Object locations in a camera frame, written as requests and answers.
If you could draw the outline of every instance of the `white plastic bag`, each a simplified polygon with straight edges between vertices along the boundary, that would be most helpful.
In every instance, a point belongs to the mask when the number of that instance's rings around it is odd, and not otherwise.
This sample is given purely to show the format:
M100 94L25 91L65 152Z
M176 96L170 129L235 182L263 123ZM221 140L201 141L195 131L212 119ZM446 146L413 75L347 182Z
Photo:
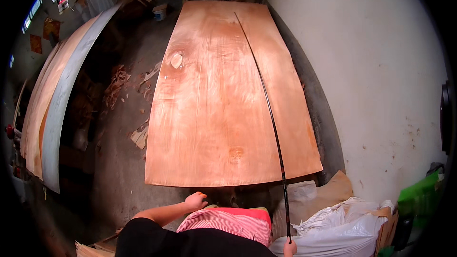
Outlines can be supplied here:
M382 207L385 206L393 209L390 201L382 203ZM371 256L378 232L387 221L387 217L370 213L380 208L379 203L350 197L324 208L299 226L293 225L298 235L292 237L298 247L294 256ZM286 237L276 239L270 250L277 256L283 256L284 242Z

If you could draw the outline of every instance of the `wood grain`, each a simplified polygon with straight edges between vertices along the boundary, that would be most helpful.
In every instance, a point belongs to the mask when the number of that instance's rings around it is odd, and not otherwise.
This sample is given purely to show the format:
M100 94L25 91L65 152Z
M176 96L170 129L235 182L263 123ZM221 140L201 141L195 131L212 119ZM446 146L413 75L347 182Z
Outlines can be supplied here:
M290 54L265 5L184 4L157 81L145 182L215 187L281 180L271 117L243 24L264 76L287 178L322 170ZM182 56L182 66L171 59Z
M64 70L68 59L81 41L89 27L98 16L79 27L63 44L56 46L46 60L38 76L37 83L31 94L31 101L27 106L25 116L25 130L22 132L20 144L21 155L26 159L26 168L35 176L43 180L41 160L41 140L43 139L46 113L49 108L54 90Z

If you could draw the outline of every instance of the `pile of wood shavings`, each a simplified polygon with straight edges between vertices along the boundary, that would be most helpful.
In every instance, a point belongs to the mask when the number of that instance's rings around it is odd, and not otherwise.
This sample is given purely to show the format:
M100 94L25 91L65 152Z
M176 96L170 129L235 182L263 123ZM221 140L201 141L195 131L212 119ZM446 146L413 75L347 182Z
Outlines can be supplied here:
M121 91L122 86L129 80L130 75L125 72L124 65L117 66L116 74L111 78L111 83L105 90L103 101L106 107L114 109L114 104Z

